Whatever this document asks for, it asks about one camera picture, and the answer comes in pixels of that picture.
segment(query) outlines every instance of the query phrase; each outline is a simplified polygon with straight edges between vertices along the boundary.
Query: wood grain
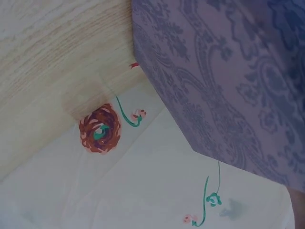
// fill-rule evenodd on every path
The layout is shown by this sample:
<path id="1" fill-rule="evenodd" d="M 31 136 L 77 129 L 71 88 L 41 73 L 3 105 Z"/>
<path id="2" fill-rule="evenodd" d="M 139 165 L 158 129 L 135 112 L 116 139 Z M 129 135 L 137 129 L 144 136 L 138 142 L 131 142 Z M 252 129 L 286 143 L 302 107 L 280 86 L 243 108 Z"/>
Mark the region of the wood grain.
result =
<path id="1" fill-rule="evenodd" d="M 130 70 L 129 0 L 0 0 L 0 179 L 113 94 Z"/>

